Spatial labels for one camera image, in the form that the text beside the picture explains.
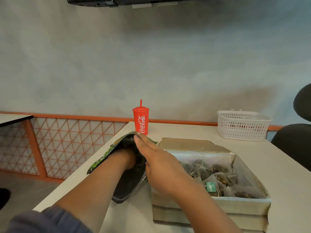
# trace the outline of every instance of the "red coca-cola cup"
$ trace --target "red coca-cola cup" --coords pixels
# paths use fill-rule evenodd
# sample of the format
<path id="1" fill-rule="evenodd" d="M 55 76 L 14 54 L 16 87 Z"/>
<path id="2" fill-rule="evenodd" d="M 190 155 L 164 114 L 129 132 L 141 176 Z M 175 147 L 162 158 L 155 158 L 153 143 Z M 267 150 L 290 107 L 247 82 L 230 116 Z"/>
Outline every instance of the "red coca-cola cup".
<path id="1" fill-rule="evenodd" d="M 142 100 L 140 100 L 140 106 L 133 109 L 135 130 L 144 135 L 148 134 L 148 119 L 149 108 L 142 106 Z"/>

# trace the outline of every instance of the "tea bag tag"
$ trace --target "tea bag tag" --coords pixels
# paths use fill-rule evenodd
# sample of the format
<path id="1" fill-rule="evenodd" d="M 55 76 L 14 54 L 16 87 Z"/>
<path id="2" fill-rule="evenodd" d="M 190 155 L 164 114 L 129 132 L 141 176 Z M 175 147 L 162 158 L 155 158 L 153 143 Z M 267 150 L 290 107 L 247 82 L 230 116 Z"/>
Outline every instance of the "tea bag tag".
<path id="1" fill-rule="evenodd" d="M 208 192 L 216 192 L 216 185 L 215 182 L 207 182 L 206 183 L 206 190 Z"/>

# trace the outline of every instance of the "triangular wire pattern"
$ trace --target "triangular wire pattern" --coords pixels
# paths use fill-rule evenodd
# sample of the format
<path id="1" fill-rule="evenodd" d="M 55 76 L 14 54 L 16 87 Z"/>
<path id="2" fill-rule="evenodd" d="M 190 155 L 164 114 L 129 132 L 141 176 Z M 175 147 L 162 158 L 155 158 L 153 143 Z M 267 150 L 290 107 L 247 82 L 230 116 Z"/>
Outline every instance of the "triangular wire pattern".
<path id="1" fill-rule="evenodd" d="M 39 175 L 21 122 L 0 127 L 0 169 Z"/>
<path id="2" fill-rule="evenodd" d="M 127 122 L 33 118 L 48 177 L 68 178 Z"/>

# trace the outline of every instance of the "coca-cola logo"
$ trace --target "coca-cola logo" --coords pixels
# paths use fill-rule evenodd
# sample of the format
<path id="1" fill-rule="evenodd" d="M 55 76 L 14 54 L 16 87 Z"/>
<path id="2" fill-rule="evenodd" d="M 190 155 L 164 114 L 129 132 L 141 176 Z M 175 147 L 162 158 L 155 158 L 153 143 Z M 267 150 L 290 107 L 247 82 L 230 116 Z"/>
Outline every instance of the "coca-cola logo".
<path id="1" fill-rule="evenodd" d="M 140 128 L 139 128 L 139 131 L 141 133 L 145 133 L 145 116 L 139 116 L 138 115 L 138 122 L 139 122 L 139 125 L 140 125 Z"/>

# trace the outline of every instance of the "box flap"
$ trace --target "box flap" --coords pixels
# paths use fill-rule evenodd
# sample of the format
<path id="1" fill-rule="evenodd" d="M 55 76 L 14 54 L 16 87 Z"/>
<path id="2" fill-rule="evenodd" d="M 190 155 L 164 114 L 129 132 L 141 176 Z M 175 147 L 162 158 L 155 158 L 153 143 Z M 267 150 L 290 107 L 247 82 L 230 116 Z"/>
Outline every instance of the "box flap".
<path id="1" fill-rule="evenodd" d="M 211 153 L 228 153 L 231 151 L 223 146 L 215 145 L 208 140 L 197 139 L 181 139 L 181 138 L 162 138 L 159 147 L 164 150 L 182 150 L 196 152 L 211 152 Z"/>

